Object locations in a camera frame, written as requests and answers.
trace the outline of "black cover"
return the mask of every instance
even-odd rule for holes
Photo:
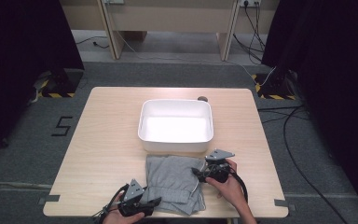
[[[291,29],[280,30],[289,21],[299,22],[299,14],[305,13],[301,9],[293,12],[295,2],[280,2],[263,62],[272,66],[281,61],[297,71],[311,114],[358,193],[358,4],[313,1],[322,6],[313,5],[308,12],[316,22],[314,26],[289,24]],[[309,35],[288,37],[289,33],[303,32]],[[298,43],[302,43],[299,51],[292,51],[289,57],[284,54]]]
[[[0,141],[46,71],[84,69],[58,0],[0,0]]]

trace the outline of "wall outlet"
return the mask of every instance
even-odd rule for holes
[[[240,0],[241,7],[245,7],[245,1],[248,1],[248,7],[260,7],[261,4],[261,0]]]

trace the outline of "yellow and black tape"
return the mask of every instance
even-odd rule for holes
[[[74,97],[74,93],[57,93],[57,92],[39,92],[39,97],[49,97],[49,98],[64,98],[64,97]]]
[[[281,88],[272,88],[269,85],[262,85],[262,81],[265,80],[265,76],[261,78],[258,75],[252,75],[252,78],[255,81],[255,91],[257,92],[258,97],[262,99],[273,99],[273,100],[295,100],[296,97],[292,94],[290,86],[283,86]]]
[[[40,90],[38,93],[38,97],[48,97],[48,98],[65,98],[65,97],[74,97],[74,92],[54,92],[54,90],[50,90],[48,87],[49,80],[46,80],[42,83]]]

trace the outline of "white bin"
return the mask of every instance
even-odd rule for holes
[[[149,100],[138,136],[150,152],[203,152],[213,138],[211,106],[199,100]]]

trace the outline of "gray carpet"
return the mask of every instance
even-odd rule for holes
[[[46,217],[43,205],[38,202],[48,195],[93,87],[247,88],[254,93],[258,108],[304,103],[298,97],[294,101],[258,98],[252,79],[236,65],[85,63],[85,67],[74,98],[39,98],[23,112],[7,139],[8,147],[0,148],[0,223],[92,223],[90,218]],[[251,74],[269,71],[263,66],[247,68]],[[273,111],[289,114],[292,109]],[[260,223],[341,223],[294,166],[283,140],[286,116],[275,112],[259,114],[291,209],[286,218],[258,220]],[[61,116],[72,117],[62,122],[71,128],[66,136],[51,136],[63,132],[56,129]],[[330,158],[328,147],[305,108],[287,122],[286,137],[290,152],[310,183],[348,223],[358,223],[358,197],[342,169]]]

